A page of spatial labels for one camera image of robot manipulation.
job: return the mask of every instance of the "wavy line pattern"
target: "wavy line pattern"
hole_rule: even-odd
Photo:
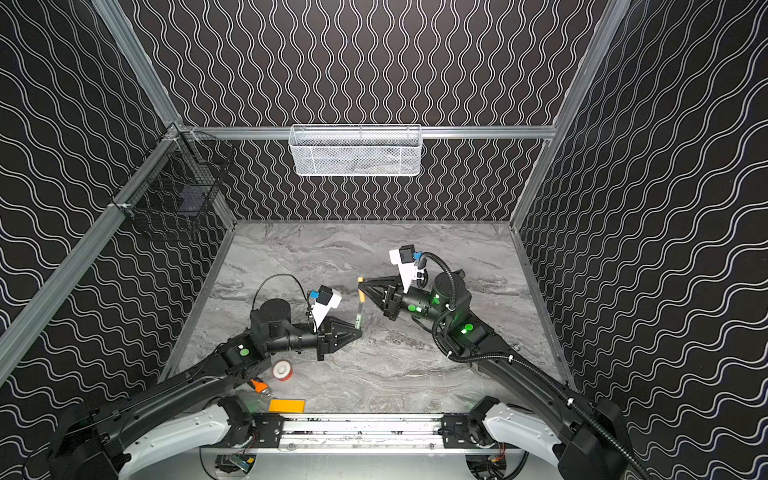
[[[185,123],[552,124],[606,0],[121,0]]]
[[[521,229],[658,478],[768,474],[767,102],[768,4],[636,0]]]
[[[87,0],[0,4],[0,333],[164,127]]]
[[[21,478],[56,415],[153,385],[223,239],[211,214],[196,243],[152,243],[126,223],[0,387],[0,478]],[[44,453],[26,478],[45,478]]]
[[[426,141],[417,177],[301,177],[285,141],[230,142],[222,191],[240,219],[508,220],[542,141]]]

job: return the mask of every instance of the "black cable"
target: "black cable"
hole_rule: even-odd
[[[219,343],[218,345],[216,345],[216,348],[214,348],[214,352],[215,352],[215,351],[216,351],[216,350],[217,350],[217,349],[218,349],[220,346],[222,346],[222,345],[223,345],[223,343]],[[198,374],[200,374],[200,372],[202,372],[202,371],[203,371],[203,368],[205,368],[205,365],[207,365],[207,364],[208,364],[208,360],[210,360],[210,358],[211,358],[211,356],[212,356],[212,355],[213,355],[213,353],[211,353],[209,356],[205,357],[205,360],[203,360],[203,362],[202,362],[202,364],[200,365],[200,367],[197,369],[197,371],[196,371],[195,373],[193,373],[193,374],[190,376],[190,378],[192,378],[192,379],[193,379],[193,378],[194,378],[194,377],[196,377]],[[136,402],[136,403],[135,403],[135,404],[133,404],[133,405],[127,406],[127,407],[125,407],[124,409],[122,409],[122,410],[119,410],[119,411],[118,411],[118,415],[120,415],[120,414],[122,414],[122,413],[125,413],[125,412],[127,412],[128,410],[130,410],[130,409],[132,409],[132,408],[135,408],[137,405],[140,405],[140,404],[142,404],[142,403],[144,403],[144,402],[147,402],[147,401],[149,401],[149,400],[152,400],[152,399],[154,399],[154,398],[157,398],[158,396],[160,396],[160,395],[163,395],[164,393],[168,393],[169,391],[171,391],[171,390],[175,390],[175,389],[177,389],[177,388],[179,388],[179,387],[178,387],[178,385],[169,386],[169,387],[168,387],[168,388],[166,388],[165,390],[161,390],[160,392],[154,393],[153,395],[150,395],[150,396],[148,396],[146,399],[142,399],[142,400],[140,400],[140,401]],[[122,427],[120,427],[120,431],[118,432],[117,436],[115,436],[115,438],[116,438],[116,439],[119,439],[119,438],[120,438],[120,437],[123,435],[123,430],[125,430],[125,426],[126,426],[127,424],[128,424],[128,422],[123,422],[123,425],[122,425]]]
[[[459,437],[460,439],[464,440],[465,442],[471,443],[471,444],[473,444],[473,445],[477,445],[477,444],[478,444],[477,442],[473,442],[472,440],[470,440],[470,439],[466,438],[466,437],[465,437],[464,435],[462,435],[461,433],[458,433],[458,432],[454,432],[453,430],[449,430],[449,429],[437,429],[437,434],[438,434],[438,435],[440,435],[440,433],[441,433],[441,432],[445,432],[445,433],[448,433],[448,434],[450,434],[450,435],[456,435],[457,437]]]
[[[523,451],[523,458],[520,459],[520,463],[518,463],[518,466],[515,467],[512,472],[503,477],[501,480],[514,480],[517,478],[518,475],[520,475],[520,472],[523,471],[523,467],[525,467],[525,463],[528,461],[528,452]]]
[[[291,275],[290,273],[275,273],[275,274],[274,274],[274,275],[272,275],[272,276],[268,276],[268,277],[267,277],[267,278],[266,278],[266,279],[265,279],[265,280],[264,280],[264,281],[261,283],[261,285],[259,285],[259,288],[257,288],[257,289],[256,289],[256,293],[253,295],[253,302],[251,302],[251,304],[250,304],[250,309],[251,309],[251,310],[255,310],[255,309],[256,309],[256,297],[257,297],[257,296],[259,296],[259,292],[261,291],[261,287],[262,287],[262,286],[264,286],[264,284],[265,284],[266,282],[268,282],[269,280],[271,280],[271,279],[275,278],[276,276],[289,276],[289,277],[291,277],[292,279],[294,279],[294,280],[296,281],[296,285],[298,285],[298,286],[299,286],[299,290],[301,290],[301,297],[302,297],[302,298],[304,298],[304,301],[306,302],[306,306],[307,306],[307,307],[309,307],[309,306],[310,306],[310,299],[309,299],[309,298],[307,298],[307,296],[306,296],[306,291],[304,290],[304,287],[303,287],[303,286],[301,286],[301,282],[299,281],[299,279],[297,279],[296,277],[294,277],[294,276],[293,276],[293,275]]]
[[[432,252],[422,252],[422,255],[419,258],[419,263],[416,264],[419,270],[422,270],[427,265],[428,258],[432,259],[435,263],[437,263],[438,266],[442,268],[442,271],[444,271],[448,275],[448,283],[451,286],[451,295],[449,297],[448,306],[449,306],[449,310],[455,310],[456,309],[456,279],[453,277],[453,272],[448,267],[448,264],[442,261],[442,258],[438,257]]]
[[[424,325],[423,323],[419,322],[419,320],[416,317],[412,316],[411,320],[413,320],[416,323],[416,325],[422,327],[425,332],[432,333],[432,331],[427,327],[427,325]]]
[[[599,436],[601,436],[604,440],[610,443],[611,446],[613,446],[621,454],[621,456],[623,456],[627,460],[627,462],[629,462],[629,464],[632,465],[632,468],[635,469],[635,471],[643,480],[652,480],[650,474],[646,471],[645,467],[643,467],[640,461],[637,460],[635,456],[631,452],[629,452],[616,439],[616,437],[614,437],[608,430],[606,430],[606,428],[603,427],[603,425],[601,425],[600,422],[596,420],[595,417],[590,415],[583,408],[581,408],[576,402],[574,402],[571,395],[569,395],[568,392],[565,391],[563,385],[561,385],[560,382],[558,382],[557,380],[547,375],[547,373],[543,372],[536,365],[533,365],[532,363],[529,363],[529,362],[524,362],[523,360],[520,360],[520,359],[516,359],[511,355],[504,356],[504,355],[499,355],[498,353],[486,353],[483,355],[476,355],[476,356],[465,356],[465,357],[455,356],[453,351],[448,351],[440,343],[439,338],[437,336],[437,323],[438,322],[435,322],[432,324],[432,339],[435,341],[435,344],[437,345],[440,352],[442,352],[443,355],[448,357],[449,360],[456,363],[472,363],[472,362],[478,362],[481,360],[503,359],[503,360],[509,361],[510,363],[514,362],[519,366],[527,369],[529,372],[533,373],[535,376],[541,379],[544,383],[546,383],[547,386],[553,389],[561,399],[566,401],[566,403],[568,404],[568,407],[572,409],[574,412],[576,412],[576,415],[579,415],[590,427],[592,427],[598,433]]]
[[[208,470],[205,468],[205,464],[203,463],[203,447],[197,447],[197,454],[200,456],[200,467],[203,468],[203,472],[205,472],[205,475],[208,475],[208,478],[212,478],[213,480],[219,480],[218,477],[214,477],[213,475],[208,473]]]
[[[80,420],[78,420],[76,423],[80,423],[80,422],[83,422],[83,421],[85,421],[85,420],[88,420],[89,418],[90,418],[90,417],[85,417],[84,419],[80,419]],[[75,433],[77,433],[77,432],[82,432],[83,430],[89,429],[89,428],[91,428],[91,427],[95,427],[95,426],[96,426],[96,425],[98,425],[99,423],[102,423],[102,422],[106,422],[107,420],[109,420],[109,419],[111,419],[111,418],[112,418],[112,417],[107,417],[107,418],[104,418],[104,419],[101,419],[101,420],[99,420],[98,422],[94,422],[94,423],[91,423],[90,425],[86,425],[86,426],[84,426],[84,427],[80,427],[79,429],[75,429],[75,430],[72,430],[72,431],[70,431],[70,432],[66,432],[64,435],[59,435],[58,437],[54,437],[53,439],[49,440],[48,442],[46,442],[46,443],[44,443],[43,445],[41,445],[40,447],[38,447],[38,449],[37,449],[37,450],[34,450],[32,453],[30,453],[30,454],[29,454],[29,456],[28,456],[27,458],[25,458],[25,459],[24,459],[24,461],[22,462],[22,479],[26,480],[27,478],[29,478],[29,477],[28,477],[28,476],[27,476],[27,475],[24,473],[24,468],[26,468],[26,466],[27,466],[27,462],[29,462],[29,459],[30,459],[30,458],[32,458],[32,457],[34,457],[34,456],[35,456],[35,455],[37,455],[38,453],[42,452],[42,451],[43,451],[43,449],[46,449],[47,447],[49,447],[49,446],[51,445],[51,442],[53,442],[54,440],[63,439],[63,438],[64,438],[65,436],[67,436],[67,435],[73,435],[73,434],[75,434]]]
[[[426,288],[427,283],[429,283],[429,272],[424,270],[423,273],[417,273],[416,274],[416,287],[417,288]]]

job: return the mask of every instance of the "marble surface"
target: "marble surface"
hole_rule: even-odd
[[[180,368],[249,326],[256,288],[274,273],[296,275],[307,290],[321,284],[337,289],[343,299],[332,314],[354,323],[357,277],[396,275],[388,252],[405,243],[464,269],[472,311],[559,379],[508,227],[495,223],[240,224]],[[428,268],[437,274],[436,265]],[[303,319],[292,279],[270,280],[257,306],[273,297],[291,303],[294,321]],[[293,364],[293,376],[279,382],[265,372],[263,378],[275,396],[305,399],[307,412],[465,412],[485,395],[517,401],[494,380],[440,355],[430,335],[407,316],[393,322],[366,302],[362,330],[362,339],[326,355],[324,362],[315,360],[314,351],[275,355],[274,360]]]

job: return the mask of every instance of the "aluminum rail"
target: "aluminum rail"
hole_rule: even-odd
[[[123,204],[131,199],[131,195],[163,158],[168,148],[175,145],[176,134],[176,129],[171,128],[160,140],[114,197],[116,204]],[[123,212],[113,204],[108,205],[3,333],[0,337],[0,384],[11,375],[124,221]]]
[[[288,140],[290,127],[182,127],[182,131],[213,135],[221,140]],[[552,126],[505,127],[422,127],[426,140],[493,139],[493,138],[544,138],[552,139]]]

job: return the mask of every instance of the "small tool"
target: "small tool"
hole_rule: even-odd
[[[265,396],[272,396],[272,392],[270,391],[270,386],[268,386],[262,379],[256,377],[255,379],[251,379],[248,382],[248,385],[250,385],[254,390],[256,390],[256,393],[261,393]]]
[[[363,278],[361,276],[357,277],[357,283],[360,283],[363,281]],[[360,329],[360,325],[362,325],[362,305],[366,302],[366,295],[362,292],[362,290],[357,290],[357,294],[360,298],[360,302],[357,305],[357,317],[355,317],[355,328]]]

